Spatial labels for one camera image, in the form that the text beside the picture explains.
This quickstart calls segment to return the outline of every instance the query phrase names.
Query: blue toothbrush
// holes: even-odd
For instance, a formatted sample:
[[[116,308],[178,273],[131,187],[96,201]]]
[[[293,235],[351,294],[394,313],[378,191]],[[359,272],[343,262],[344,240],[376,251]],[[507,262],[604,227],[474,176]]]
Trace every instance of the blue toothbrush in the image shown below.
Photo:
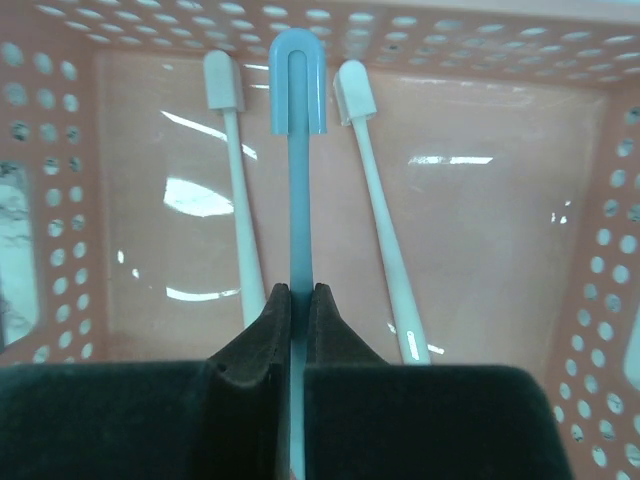
[[[305,478],[303,373],[313,267],[309,137],[326,133],[326,62],[320,40],[308,30],[282,32],[269,52],[271,132],[287,135],[289,147],[291,370],[290,461],[298,480]]]

